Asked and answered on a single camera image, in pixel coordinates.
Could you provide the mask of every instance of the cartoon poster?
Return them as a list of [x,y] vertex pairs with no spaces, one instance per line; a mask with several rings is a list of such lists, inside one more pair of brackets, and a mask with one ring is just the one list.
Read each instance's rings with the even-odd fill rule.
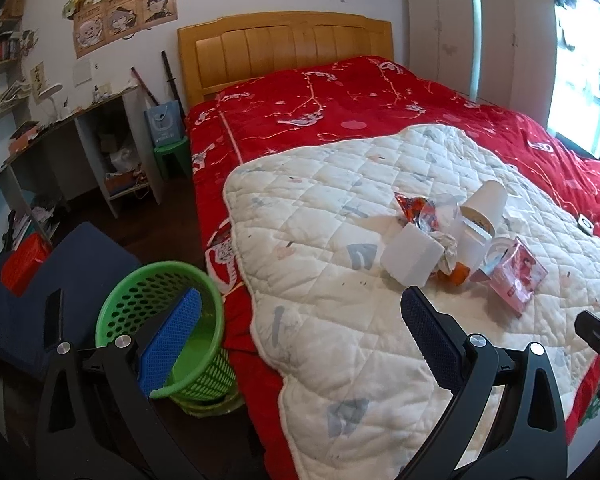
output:
[[178,19],[176,0],[141,0],[143,28]]
[[107,44],[104,2],[85,7],[74,15],[74,48],[78,58]]
[[115,41],[140,30],[139,0],[104,0],[107,41]]

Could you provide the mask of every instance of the green plastic stool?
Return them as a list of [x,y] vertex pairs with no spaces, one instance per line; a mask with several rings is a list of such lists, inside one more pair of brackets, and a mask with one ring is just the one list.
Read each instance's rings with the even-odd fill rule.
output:
[[176,160],[178,161],[178,165],[182,169],[182,172],[191,178],[192,170],[189,137],[183,137],[178,142],[172,142],[171,144],[154,148],[155,161],[158,163],[160,174],[164,180],[168,180],[169,178],[169,171],[167,170],[165,158],[172,155],[175,156]]

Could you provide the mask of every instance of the poster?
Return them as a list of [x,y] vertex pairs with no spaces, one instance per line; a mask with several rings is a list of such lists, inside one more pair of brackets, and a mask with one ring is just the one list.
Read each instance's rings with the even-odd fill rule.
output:
[[104,0],[107,42],[140,30],[138,0]]
[[46,90],[45,64],[43,62],[38,63],[31,69],[30,74],[33,99],[38,104],[40,102],[40,94]]
[[141,0],[144,28],[178,19],[176,0]]
[[176,0],[102,0],[74,14],[78,58],[97,48],[178,19]]
[[74,48],[78,58],[107,44],[104,18],[104,2],[90,5],[74,14]]

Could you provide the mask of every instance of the storage cabinet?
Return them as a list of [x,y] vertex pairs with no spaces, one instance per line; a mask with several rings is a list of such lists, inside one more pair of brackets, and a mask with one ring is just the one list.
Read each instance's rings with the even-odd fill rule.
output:
[[479,99],[522,112],[545,128],[556,56],[554,0],[482,0]]
[[554,0],[408,0],[409,69],[546,127],[554,93]]

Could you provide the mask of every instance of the bookshelf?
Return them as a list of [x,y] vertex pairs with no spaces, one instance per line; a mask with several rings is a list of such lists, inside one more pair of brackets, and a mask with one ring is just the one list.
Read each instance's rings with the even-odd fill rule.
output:
[[[16,81],[23,79],[20,59],[22,19],[0,20],[0,96]],[[16,127],[30,120],[28,97],[0,104],[0,118],[12,113]]]

